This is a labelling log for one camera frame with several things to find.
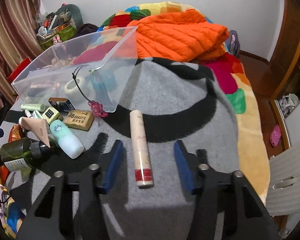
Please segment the green patch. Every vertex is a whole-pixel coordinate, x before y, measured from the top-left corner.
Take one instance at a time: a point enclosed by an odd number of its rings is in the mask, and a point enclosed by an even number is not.
[[[110,21],[115,16],[115,14],[111,15],[108,19],[105,20],[105,22],[102,24],[103,26],[109,26]]]
[[[150,16],[150,15],[151,15],[151,12],[148,9],[132,10],[130,12],[130,19],[131,20],[140,20],[140,19]]]
[[[244,91],[241,88],[238,88],[236,92],[233,94],[226,94],[229,99],[234,112],[236,114],[244,114],[246,111],[246,99],[244,95]]]

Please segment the green basket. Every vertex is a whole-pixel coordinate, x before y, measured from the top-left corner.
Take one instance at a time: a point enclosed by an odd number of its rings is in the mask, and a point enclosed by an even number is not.
[[[60,36],[61,41],[67,41],[75,35],[77,29],[73,28],[71,25],[67,26],[66,28],[62,29],[61,31],[57,32],[55,35],[51,36],[46,41],[39,42],[40,46],[46,50],[47,48],[53,45],[53,38],[57,35]]]

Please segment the green glass bottle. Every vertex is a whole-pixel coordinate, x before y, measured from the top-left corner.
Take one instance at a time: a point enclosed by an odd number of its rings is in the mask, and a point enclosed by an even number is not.
[[[50,146],[28,137],[6,143],[0,150],[0,166],[5,165],[9,171],[39,167],[56,149],[54,143]]]

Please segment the red label band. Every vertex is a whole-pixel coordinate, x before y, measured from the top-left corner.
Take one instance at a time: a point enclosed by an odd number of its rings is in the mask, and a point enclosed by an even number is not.
[[[152,180],[152,170],[143,169],[143,170],[134,170],[136,175],[136,181],[151,181]]]

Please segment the lip balm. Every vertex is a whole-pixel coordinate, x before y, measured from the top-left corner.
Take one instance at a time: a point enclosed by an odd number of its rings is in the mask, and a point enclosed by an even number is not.
[[[134,155],[134,172],[138,187],[153,185],[152,169],[149,160],[145,125],[139,110],[130,112],[130,130]]]

